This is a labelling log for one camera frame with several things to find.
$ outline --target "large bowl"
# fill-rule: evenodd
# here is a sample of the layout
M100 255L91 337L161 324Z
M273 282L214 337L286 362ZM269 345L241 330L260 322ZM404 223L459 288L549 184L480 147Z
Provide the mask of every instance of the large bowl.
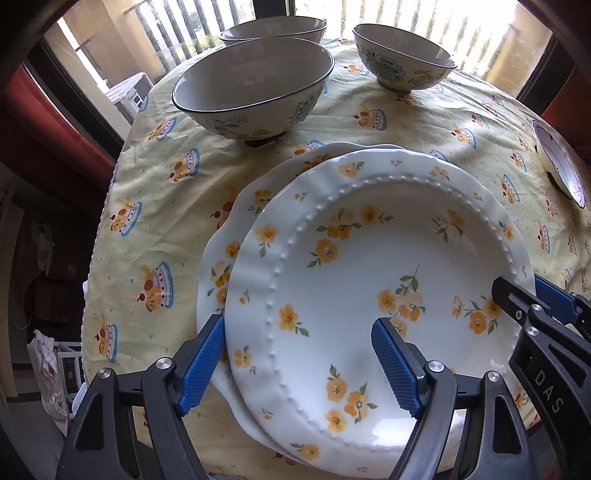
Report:
M359 24L353 34L361 61L389 90L408 93L429 88L456 68L443 48L406 30Z
M173 104L210 132L260 140L285 132L314 108L335 66L300 38L259 38L215 51L173 88Z
M227 47L241 41L267 37L295 37L320 43L325 31L326 22L324 20L290 15L261 18L235 25L224 30L220 35L220 40Z

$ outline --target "small white dish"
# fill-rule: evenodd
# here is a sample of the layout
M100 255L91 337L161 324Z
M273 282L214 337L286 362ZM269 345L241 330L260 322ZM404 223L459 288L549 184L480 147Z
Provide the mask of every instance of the small white dish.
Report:
M531 121L537 139L536 152L543 167L558 185L559 189L580 207L585 208L586 197L577 165L549 128L537 120Z
M210 132L261 140L308 116L334 66L329 51L309 40L244 41L183 73L173 87L173 104Z
M395 92L422 90L441 82L456 63L436 43L417 34L378 24L359 24L353 29L359 58Z
M400 147L397 145L366 147L348 142L323 145L313 151L285 160L254 180L240 192L232 206L228 219L209 239L203 251L197 292L197 330L203 328L212 314L223 313L223 300L226 296L228 279L238 248L251 229L256 217L262 212L269 200L299 174L318 165L318 163L367 148L399 149ZM230 362L227 355L216 366L211 382L228 401L232 413L242 430L266 447L290 458L297 459L295 455L286 452L277 445L247 409L230 371Z
M235 43L266 37L294 37L320 43L326 22L319 18L288 15L260 18L234 25L220 34L220 40L229 47Z
M391 322L427 359L504 375L520 326L491 299L499 275L535 293L505 209L465 171L406 150L363 150L298 176L258 215L226 295L244 402L271 438L339 475L386 478L414 427L373 352ZM461 437L454 415L440 469Z

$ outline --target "floral plate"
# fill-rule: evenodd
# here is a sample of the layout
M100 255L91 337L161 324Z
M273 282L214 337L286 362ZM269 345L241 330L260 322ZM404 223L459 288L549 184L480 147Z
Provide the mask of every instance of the floral plate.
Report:
M348 142L331 143L285 160L240 192L228 219L211 237L203 251L197 293L198 329L205 325L212 314L223 313L228 280L240 244L269 200L299 174L328 158L376 147L400 148L397 145L365 147ZM243 292L242 299L244 302L248 301L247 291ZM242 365L248 366L247 362L243 362ZM250 437L283 455L297 458L279 447L248 411L232 377L227 356L218 363L212 376L212 383L226 398L236 420ZM261 414L264 419L272 417L272 413L269 411L261 412Z
M586 198L583 183L566 148L560 145L556 132L552 133L544 124L537 120L531 121L535 137L538 140L536 151L546 169L556 182L556 185L580 207L585 208Z
M373 352L374 320L390 317L458 373L501 372L513 391L520 327L490 298L499 275L535 293L521 235L465 171L406 150L321 163L266 205L232 269L226 344L245 404L300 460L387 477L415 420ZM463 417L454 415L441 470Z

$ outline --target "blue gripper pad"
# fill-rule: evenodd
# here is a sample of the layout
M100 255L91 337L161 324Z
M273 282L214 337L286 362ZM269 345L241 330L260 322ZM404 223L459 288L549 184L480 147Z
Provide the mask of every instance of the blue gripper pad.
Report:
M561 290L545 278L536 275L535 294L541 301L548 304L552 309L552 315L560 323L566 325L567 323L574 324L576 322L578 314L574 298L564 290Z
M389 323L387 318L374 322L371 329L371 344L400 408L408 410L412 417L416 417L424 408L418 395L417 377L382 321Z
M201 402L213 370L216 368L225 348L224 319L221 317L206 338L203 339L201 348L197 351L197 355L195 355L183 376L183 393L177 403L177 408L182 415L189 413L191 408L196 407Z

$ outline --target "table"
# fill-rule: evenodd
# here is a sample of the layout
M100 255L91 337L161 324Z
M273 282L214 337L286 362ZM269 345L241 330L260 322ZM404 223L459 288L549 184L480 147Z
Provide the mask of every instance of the table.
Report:
M82 334L87 378L107 366L117 373L145 369L195 336L201 255L237 194L285 159L333 141L395 143L465 169L507 209L535 272L566 290L588 291L591 207L579 209L550 182L534 148L530 120L537 115L459 70L433 88L398 95L377 84L351 41L323 44L335 69L318 104L281 141L259 150L207 132L172 105L176 79L200 57L150 91L117 163L97 233ZM590 169L570 152L590 190ZM154 294L159 278L169 293L162 303ZM134 417L139 439L149 443L141 409ZM185 425L209 472L287 480L312 473L251 440L214 387Z

